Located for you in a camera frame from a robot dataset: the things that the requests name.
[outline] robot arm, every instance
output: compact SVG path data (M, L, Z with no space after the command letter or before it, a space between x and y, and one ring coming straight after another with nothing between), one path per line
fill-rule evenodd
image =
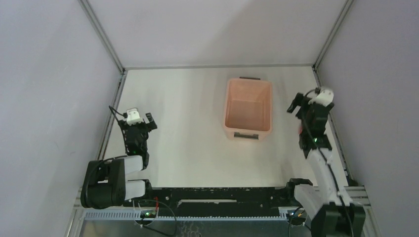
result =
M311 219L313 237L351 236L351 232L359 237L365 211L362 206L353 203L343 182L336 179L334 174L342 167L334 162L325 134L328 114L334 106L334 95L326 88L316 88L315 93L317 96L314 98L298 93L287 112L292 113L300 106L296 114L302 122L299 145L314 171L320 191L316 192L308 180L291 179L287 186L293 187L293 197Z
M120 114L125 120L118 120L116 110L110 109L121 128L126 155L89 162L81 195L82 206L86 208L120 206L125 200L144 196L147 187L150 187L148 180L129 181L126 175L148 166L148 133L157 129L153 117L150 113L146 114L149 121L146 123L137 108L133 108Z

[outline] red wire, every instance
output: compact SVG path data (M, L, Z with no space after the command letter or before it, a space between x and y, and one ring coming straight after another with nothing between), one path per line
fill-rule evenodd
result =
M154 200L156 200L156 201L159 201L159 198L158 197L155 197L154 198ZM157 212L157 209L159 208L159 203L158 202L156 202L156 212Z

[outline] metal frame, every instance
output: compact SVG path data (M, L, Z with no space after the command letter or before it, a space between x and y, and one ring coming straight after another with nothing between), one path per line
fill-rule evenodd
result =
M125 85L126 75L127 75L127 71L124 71L124 73L121 74L121 78L118 82L117 90L115 91L114 99L112 100L112 107L114 107L115 109L118 109L119 101L120 101L121 96L122 96L122 90L123 90L124 85ZM96 156L97 160L103 159L104 156L105 156L105 152L106 152L106 148L108 146L109 137L111 136L111 131L112 131L113 124L114 124L114 117L112 116L111 113L109 113L109 116L108 116L108 119L107 119L107 122L106 122L106 127L104 128L104 133L102 135L102 141L100 143L100 148L99 148L98 154Z
M336 36L336 33L338 32L340 26L342 25L343 20L345 19L346 15L348 14L349 10L351 9L351 6L355 0L346 0L345 4L343 5L342 10L339 13L339 16L336 19L335 24L332 27L332 30L330 31L325 44L323 45L322 49L320 50L319 56L317 56L316 62L314 62L313 68L314 70L317 70L319 68L320 63L322 62L327 50L329 49L330 44L332 43L333 39Z
M89 3L88 0L79 0L80 6L82 6L83 11L86 13L87 18L89 19L90 23L92 24L94 30L99 36L100 41L102 42L103 46L105 47L106 51L108 51L109 55L111 56L112 60L114 61L115 65L117 66L118 70L123 73L125 71L124 67L122 66L121 61L119 60L115 49L113 48L111 42L109 41L108 36L106 35L105 31L103 30L102 25L100 24L99 20L97 19L94 11Z
M321 86L321 81L319 79L319 76L317 74L317 69L322 62L327 50L329 49L330 44L332 43L334 37L336 36L339 28L341 27L343 20L345 19L346 15L348 14L349 10L351 9L351 6L355 0L347 0L332 28L330 31L328 38L326 39L317 59L314 65L312 65L313 74L316 79L317 85ZM109 38L106 36L105 31L103 30L99 20L97 19L90 3L88 0L79 0L80 5L82 6L83 10L85 11L88 19L90 20L93 28L95 29L96 33L98 34L102 44L110 54L112 60L114 61L115 65L117 66L118 70L121 72L121 79L118 83L117 90L115 92L115 96L113 99L113 106L116 108L119 104L122 90L124 87L125 79L126 79L126 68L123 67L121 64L114 48L112 47L112 44L109 41ZM131 69L173 69L173 68L217 68L217 67L277 67L277 66L309 66L309 65L296 65L296 64L290 64L290 65L217 65L217 66L195 66L195 67L146 67L146 68L128 68ZM339 156L342 159L343 168L345 171L345 174L347 177L351 178L350 172L347 167L347 163L345 160L343 148L341 146L340 140L338 138L333 115L329 117L329 122L331 124L333 137L336 141L336 146L338 148ZM106 147L109 142L110 133L112 130L113 125L113 118L111 116L108 117L107 125L103 134L101 147L98 151L97 159L103 159L104 154L106 152ZM380 236L379 230L377 228L377 224L374 218L373 211L371 209L371 205L367 196L367 193L365 191L364 187L345 187L351 198L355 201L360 203L364 206L364 209L366 211L366 220L364 224L363 229L363 236L365 237L378 237ZM81 195L81 189L79 189L78 196L76 198L73 212L71 214L69 224L67 231L65 233L65 236L67 237L78 237L80 235L82 225L84 220L133 220L138 219L138 212L133 210L132 207L110 207L105 210L95 210L95 209L84 209L81 206L80 202L80 195ZM266 220L282 220L285 221L287 219L286 214L289 211L295 210L294 206L284 206L278 208L278 215L277 216L270 216L270 217L197 217L197 216L188 216L188 217L178 217L178 220L181 221L252 221L252 220L259 220L259 221L266 221ZM158 220L161 221L170 221L173 220L170 216L160 216Z
M379 237L381 236L377 228L376 220L373 210L371 209L370 201L364 187L345 187L350 197L357 203L363 205L366 213L365 224L363 228L363 236L365 237ZM66 231L66 237L78 237L80 235L83 222L86 221L103 221L103 220L140 220L139 212L134 210L133 207L110 207L103 210L84 209L80 203L81 189L79 189L76 202L74 204L73 212L69 225ZM276 216L249 216L249 217L198 217L198 216L185 216L177 217L178 221L287 221L287 213L294 211L295 206L284 206L278 208L278 215ZM160 216L157 218L159 221L173 221L171 216Z

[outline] white wall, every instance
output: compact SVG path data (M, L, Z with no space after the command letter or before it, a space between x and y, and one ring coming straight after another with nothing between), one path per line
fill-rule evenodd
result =
M91 0L126 67L314 64L345 0Z
M417 236L419 1L358 0L320 67L339 137L385 237Z
M0 3L0 236L63 236L119 72L76 0Z

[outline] bin handle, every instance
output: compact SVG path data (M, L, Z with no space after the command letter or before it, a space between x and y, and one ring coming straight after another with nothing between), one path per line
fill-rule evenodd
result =
M239 77L241 79L251 79L251 80L260 80L260 78L252 78L252 77Z
M239 132L234 132L234 137L259 140L259 134L242 134L242 133L239 133Z

